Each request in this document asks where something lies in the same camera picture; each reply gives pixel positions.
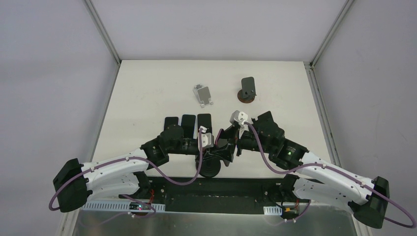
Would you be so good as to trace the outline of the phone with lavender case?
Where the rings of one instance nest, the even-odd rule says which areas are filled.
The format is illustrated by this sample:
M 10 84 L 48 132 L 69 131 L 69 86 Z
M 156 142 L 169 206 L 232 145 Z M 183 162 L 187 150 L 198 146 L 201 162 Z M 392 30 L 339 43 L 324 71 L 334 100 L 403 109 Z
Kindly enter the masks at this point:
M 164 119 L 164 130 L 168 129 L 170 125 L 178 125 L 179 118 L 178 117 L 165 117 Z

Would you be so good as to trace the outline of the black pole phone stand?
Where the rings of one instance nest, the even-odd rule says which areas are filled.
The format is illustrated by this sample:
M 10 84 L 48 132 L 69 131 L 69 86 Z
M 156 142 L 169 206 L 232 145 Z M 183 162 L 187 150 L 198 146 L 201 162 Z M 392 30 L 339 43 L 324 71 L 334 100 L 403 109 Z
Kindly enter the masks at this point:
M 205 178 L 213 178 L 219 174 L 220 170 L 221 161 L 217 158 L 213 158 L 207 161 L 203 161 L 198 173 Z

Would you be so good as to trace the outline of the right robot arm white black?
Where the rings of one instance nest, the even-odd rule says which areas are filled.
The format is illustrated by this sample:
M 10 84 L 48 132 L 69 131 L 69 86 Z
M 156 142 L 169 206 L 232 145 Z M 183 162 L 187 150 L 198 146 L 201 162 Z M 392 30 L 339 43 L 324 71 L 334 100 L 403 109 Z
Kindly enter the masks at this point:
M 389 199 L 389 182 L 385 178 L 363 177 L 323 160 L 287 139 L 270 111 L 251 122 L 246 113 L 235 111 L 230 123 L 216 139 L 237 148 L 232 155 L 240 155 L 242 150 L 257 151 L 269 168 L 271 163 L 279 167 L 272 171 L 284 175 L 279 187 L 281 199 L 322 202 L 345 210 L 366 226 L 382 228 Z

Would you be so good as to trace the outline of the phone with purple case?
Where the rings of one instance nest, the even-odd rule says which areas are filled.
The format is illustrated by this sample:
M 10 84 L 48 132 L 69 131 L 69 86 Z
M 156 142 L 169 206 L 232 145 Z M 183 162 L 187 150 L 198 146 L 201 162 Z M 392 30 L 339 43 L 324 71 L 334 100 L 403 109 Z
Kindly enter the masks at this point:
M 215 146 L 217 148 L 226 146 L 230 136 L 231 136 L 230 131 L 220 129 L 215 139 Z

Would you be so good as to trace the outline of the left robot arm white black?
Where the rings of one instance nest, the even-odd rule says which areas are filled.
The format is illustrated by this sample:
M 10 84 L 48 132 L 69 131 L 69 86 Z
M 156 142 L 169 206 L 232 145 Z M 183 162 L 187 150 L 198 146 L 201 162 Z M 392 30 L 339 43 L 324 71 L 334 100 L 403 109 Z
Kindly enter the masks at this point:
M 154 169 L 164 179 L 178 186 L 193 184 L 198 176 L 203 176 L 203 165 L 212 159 L 230 162 L 237 139 L 238 128 L 231 125 L 218 134 L 226 140 L 218 145 L 210 129 L 201 125 L 198 135 L 187 133 L 185 127 L 169 124 L 153 140 L 139 148 L 106 161 L 81 163 L 77 158 L 67 161 L 53 179 L 55 193 L 49 201 L 50 211 L 71 212 L 97 198 L 125 195 L 144 199 L 149 195 L 150 183 L 145 172 Z M 160 166 L 169 162 L 170 154 L 194 155 L 196 173 L 188 181 L 177 181 L 165 174 Z

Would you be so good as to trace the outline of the phone with blue case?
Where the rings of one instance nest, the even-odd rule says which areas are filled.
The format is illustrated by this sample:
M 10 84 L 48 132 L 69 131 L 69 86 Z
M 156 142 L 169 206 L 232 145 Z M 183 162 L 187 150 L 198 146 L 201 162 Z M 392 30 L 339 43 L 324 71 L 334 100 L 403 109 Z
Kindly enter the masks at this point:
M 181 127 L 184 138 L 193 139 L 195 132 L 196 116 L 184 114 L 181 117 Z

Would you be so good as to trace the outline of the black wedge phone stand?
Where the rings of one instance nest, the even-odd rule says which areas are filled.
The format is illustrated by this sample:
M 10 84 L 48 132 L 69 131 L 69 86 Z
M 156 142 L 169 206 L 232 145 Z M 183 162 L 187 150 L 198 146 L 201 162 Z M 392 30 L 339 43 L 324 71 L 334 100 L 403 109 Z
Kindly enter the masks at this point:
M 267 111 L 257 116 L 257 118 L 253 118 L 252 122 L 253 122 L 253 125 L 258 125 L 260 123 L 265 123 L 265 122 L 274 122 L 274 120 L 273 120 L 271 111 Z

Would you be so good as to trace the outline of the phone with beige case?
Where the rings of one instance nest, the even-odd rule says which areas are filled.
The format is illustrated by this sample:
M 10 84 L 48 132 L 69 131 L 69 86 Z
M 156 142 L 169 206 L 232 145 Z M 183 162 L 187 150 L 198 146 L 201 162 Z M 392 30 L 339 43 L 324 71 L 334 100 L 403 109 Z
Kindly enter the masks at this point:
M 206 133 L 212 132 L 211 114 L 197 115 L 197 129 L 199 129 L 201 126 L 207 129 Z

